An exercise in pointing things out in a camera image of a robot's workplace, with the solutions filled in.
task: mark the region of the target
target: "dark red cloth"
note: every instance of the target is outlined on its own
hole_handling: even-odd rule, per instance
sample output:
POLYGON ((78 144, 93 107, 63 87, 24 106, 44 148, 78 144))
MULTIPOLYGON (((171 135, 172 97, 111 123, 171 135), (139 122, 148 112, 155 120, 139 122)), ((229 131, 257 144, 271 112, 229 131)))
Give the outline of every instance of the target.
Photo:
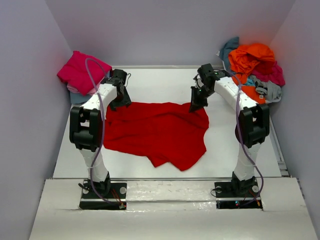
MULTIPOLYGON (((95 58, 94 56, 86 55, 79 51, 73 51, 73 55, 71 56, 71 58, 57 73, 57 76, 60 78, 61 82, 68 83, 71 86, 75 87, 84 96, 94 88, 94 85, 92 84, 92 81, 86 69, 86 58, 96 60, 103 67, 106 73, 109 72, 112 68, 111 66, 95 58)), ((88 68, 95 84, 100 83, 105 74, 99 67, 99 65, 94 61, 89 60, 88 68)))
POLYGON ((190 103, 133 102, 106 113, 103 145, 107 149, 147 156, 154 167, 170 162, 181 171, 206 152, 209 119, 204 109, 189 113, 190 103))

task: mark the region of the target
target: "white wall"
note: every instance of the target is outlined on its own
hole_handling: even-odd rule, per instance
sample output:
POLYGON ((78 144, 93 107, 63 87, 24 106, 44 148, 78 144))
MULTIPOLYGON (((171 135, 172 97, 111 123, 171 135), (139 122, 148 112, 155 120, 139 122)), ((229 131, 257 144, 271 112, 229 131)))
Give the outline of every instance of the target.
POLYGON ((296 0, 271 43, 286 80, 271 113, 288 170, 300 179, 320 238, 319 9, 319 0, 296 0))
POLYGON ((71 50, 43 0, 0 1, 0 239, 27 240, 70 109, 71 50))
POLYGON ((112 65, 220 65, 234 36, 270 44, 295 0, 46 0, 72 50, 112 65))

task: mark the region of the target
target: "pile of clothes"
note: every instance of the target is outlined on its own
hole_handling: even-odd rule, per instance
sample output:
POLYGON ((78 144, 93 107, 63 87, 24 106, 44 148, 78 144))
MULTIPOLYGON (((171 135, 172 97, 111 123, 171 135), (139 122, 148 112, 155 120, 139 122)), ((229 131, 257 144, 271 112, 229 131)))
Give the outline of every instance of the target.
MULTIPOLYGON (((61 82, 66 83, 66 87, 70 92, 71 104, 83 104, 87 102, 96 92, 94 85, 87 73, 85 66, 86 58, 96 60, 107 73, 109 78, 112 67, 105 62, 95 58, 94 56, 86 55, 79 51, 73 51, 72 57, 57 73, 61 82)), ((93 61, 88 61, 88 68, 97 87, 106 77, 104 71, 93 61)))
POLYGON ((266 45, 239 45, 239 37, 230 39, 218 52, 224 68, 233 72, 235 84, 259 104, 279 102, 286 84, 274 52, 266 45))

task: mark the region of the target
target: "purple cable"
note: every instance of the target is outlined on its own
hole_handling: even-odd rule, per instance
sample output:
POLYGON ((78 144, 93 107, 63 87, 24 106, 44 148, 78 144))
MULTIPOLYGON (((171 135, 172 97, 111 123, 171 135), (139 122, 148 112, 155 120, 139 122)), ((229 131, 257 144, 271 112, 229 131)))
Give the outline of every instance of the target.
POLYGON ((246 149, 245 149, 245 145, 244 145, 244 141, 242 139, 242 134, 241 134, 241 130, 240 130, 240 123, 239 123, 239 114, 240 114, 240 106, 239 106, 239 103, 240 103, 240 94, 241 94, 241 87, 242 87, 242 84, 241 84, 241 81, 239 80, 239 78, 234 75, 232 72, 229 72, 227 71, 229 74, 231 74, 233 77, 235 77, 238 81, 238 87, 239 87, 239 90, 238 90, 238 94, 237 94, 237 97, 236 97, 236 105, 235 105, 235 118, 236 118, 236 128, 237 128, 237 131, 238 131, 238 134, 239 134, 239 139, 240 139, 240 144, 241 144, 241 147, 242 147, 242 150, 244 152, 244 155, 249 159, 249 161, 252 163, 252 165, 254 165, 254 168, 256 169, 256 171, 258 172, 258 174, 260 175, 261 177, 261 187, 260 187, 260 190, 257 192, 257 194, 255 195, 255 197, 253 197, 253 199, 251 199, 250 201, 246 202, 245 204, 241 205, 241 207, 244 207, 246 205, 249 205, 250 203, 254 202, 255 200, 257 200, 257 198, 260 196, 260 193, 262 191, 262 189, 264 188, 264 177, 262 176, 259 168, 257 167, 256 163, 252 160, 252 158, 249 156, 249 154, 247 153, 246 149))
POLYGON ((101 110, 101 118, 102 118, 102 137, 101 137, 101 143, 100 143, 100 146, 98 148, 98 151, 96 152, 96 155, 94 156, 93 158, 93 161, 92 161, 92 164, 91 164, 91 168, 90 168, 90 184, 91 184, 91 187, 94 191, 94 193, 99 197, 101 198, 103 201, 105 201, 106 203, 110 204, 110 205, 115 205, 114 203, 112 203, 111 201, 108 201, 107 199, 105 199, 103 196, 100 195, 100 193, 98 193, 98 191, 96 190, 95 188, 95 185, 94 185, 94 181, 92 180, 92 176, 93 176, 93 167, 95 165, 95 162, 98 158, 98 155, 102 149, 102 145, 103 145, 103 142, 104 142, 104 139, 105 139, 105 110, 104 110, 104 105, 102 103, 102 99, 101 99, 101 96, 100 96, 100 93, 98 92, 98 88, 97 88, 97 85, 91 75, 91 72, 89 70, 89 67, 88 67, 88 61, 93 61, 95 62, 96 64, 98 64, 98 66, 102 69, 103 73, 104 73, 104 76, 107 77, 107 73, 106 71, 104 70, 104 68, 100 65, 99 62, 97 62, 96 60, 94 60, 93 58, 86 58, 85 61, 84 61, 84 64, 85 64, 85 69, 86 71, 88 72, 89 74, 89 77, 92 81, 92 84, 93 84, 93 87, 96 91, 96 94, 98 95, 98 98, 99 98, 99 101, 100 101, 100 110, 101 110))

